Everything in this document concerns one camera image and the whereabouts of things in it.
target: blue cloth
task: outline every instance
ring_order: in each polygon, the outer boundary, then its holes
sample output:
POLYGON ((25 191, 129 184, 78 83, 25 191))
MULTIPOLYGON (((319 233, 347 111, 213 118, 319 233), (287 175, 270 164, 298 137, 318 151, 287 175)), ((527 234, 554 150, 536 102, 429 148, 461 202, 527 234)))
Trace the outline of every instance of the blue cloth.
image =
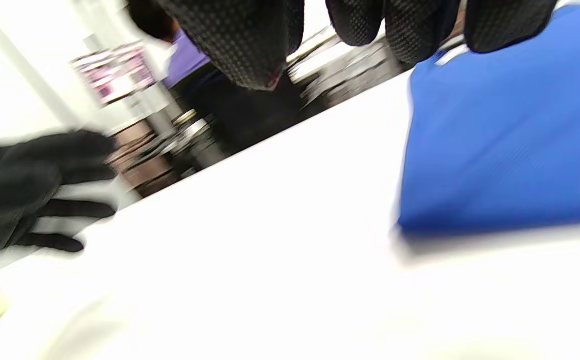
POLYGON ((417 66, 404 233, 580 223, 580 8, 572 9, 530 41, 417 66))

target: white table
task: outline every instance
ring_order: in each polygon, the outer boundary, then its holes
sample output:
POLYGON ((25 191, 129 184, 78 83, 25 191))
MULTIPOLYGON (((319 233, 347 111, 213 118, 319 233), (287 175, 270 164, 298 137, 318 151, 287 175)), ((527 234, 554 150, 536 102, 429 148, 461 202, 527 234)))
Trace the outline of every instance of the white table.
POLYGON ((0 360, 580 359, 580 227, 392 231, 408 77, 0 271, 0 360))

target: purple shirt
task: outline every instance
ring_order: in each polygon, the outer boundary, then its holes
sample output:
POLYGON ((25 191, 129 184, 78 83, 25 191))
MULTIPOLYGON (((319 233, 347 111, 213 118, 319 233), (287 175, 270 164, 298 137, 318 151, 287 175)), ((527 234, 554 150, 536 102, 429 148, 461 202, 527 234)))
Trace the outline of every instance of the purple shirt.
POLYGON ((170 59, 168 77, 163 80, 168 89, 183 80, 185 76, 210 62, 210 58, 196 48, 181 29, 176 32, 174 45, 176 50, 170 59))

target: dark hair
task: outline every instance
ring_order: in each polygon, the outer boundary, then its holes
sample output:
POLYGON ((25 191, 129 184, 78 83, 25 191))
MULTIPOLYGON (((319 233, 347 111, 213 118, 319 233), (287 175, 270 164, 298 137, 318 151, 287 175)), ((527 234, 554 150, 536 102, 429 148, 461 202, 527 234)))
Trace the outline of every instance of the dark hair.
POLYGON ((174 35, 174 20, 154 0, 127 0, 130 19, 139 30, 155 39, 167 41, 174 35))

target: black glove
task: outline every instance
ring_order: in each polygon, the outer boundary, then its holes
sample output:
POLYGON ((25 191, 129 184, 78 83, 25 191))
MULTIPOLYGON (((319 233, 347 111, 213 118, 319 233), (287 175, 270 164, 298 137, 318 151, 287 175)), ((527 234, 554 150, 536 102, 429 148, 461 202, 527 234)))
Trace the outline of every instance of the black glove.
MULTIPOLYGON (((369 44, 385 19, 395 58, 414 65, 452 32, 461 0, 323 0, 345 43, 369 44)), ((303 36, 304 0, 158 0, 192 41, 236 84, 273 89, 303 36)), ((468 47, 489 53, 531 39, 557 0, 468 0, 468 47)))
POLYGON ((104 203, 53 199, 62 185, 113 179, 104 162, 114 148, 112 139, 83 130, 0 148, 0 250, 26 245, 81 251, 83 245, 71 237, 32 230, 40 217, 114 215, 104 203))

